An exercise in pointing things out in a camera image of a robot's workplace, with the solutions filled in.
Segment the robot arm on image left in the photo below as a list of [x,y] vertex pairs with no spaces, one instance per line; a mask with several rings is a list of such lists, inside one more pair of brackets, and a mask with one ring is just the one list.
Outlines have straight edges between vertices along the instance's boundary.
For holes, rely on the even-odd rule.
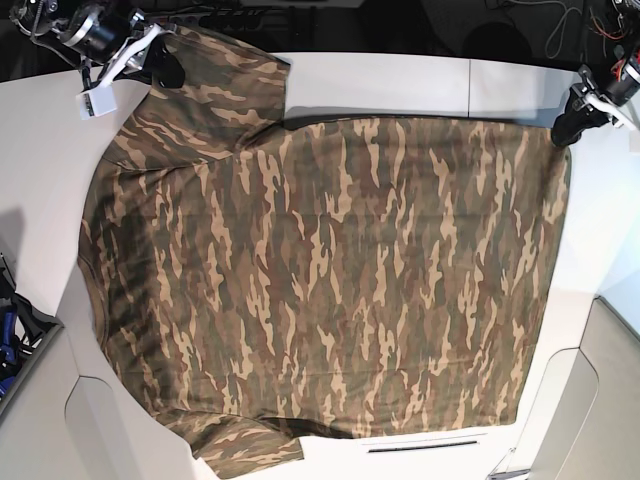
[[33,44],[78,70],[86,91],[124,78],[184,85],[185,70],[164,40],[173,31],[129,1],[16,1],[9,18]]

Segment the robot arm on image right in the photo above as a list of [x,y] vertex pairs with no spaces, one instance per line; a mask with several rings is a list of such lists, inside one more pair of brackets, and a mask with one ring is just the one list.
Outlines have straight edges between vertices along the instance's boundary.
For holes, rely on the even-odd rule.
[[558,147],[575,144],[584,131],[610,124],[632,132],[639,130],[639,117],[632,112],[631,100],[639,93],[639,3],[613,1],[617,32],[609,32],[596,16],[591,20],[600,36],[612,41],[615,62],[608,71],[593,72],[579,67],[579,81],[569,89],[564,111],[551,129],[551,140]]

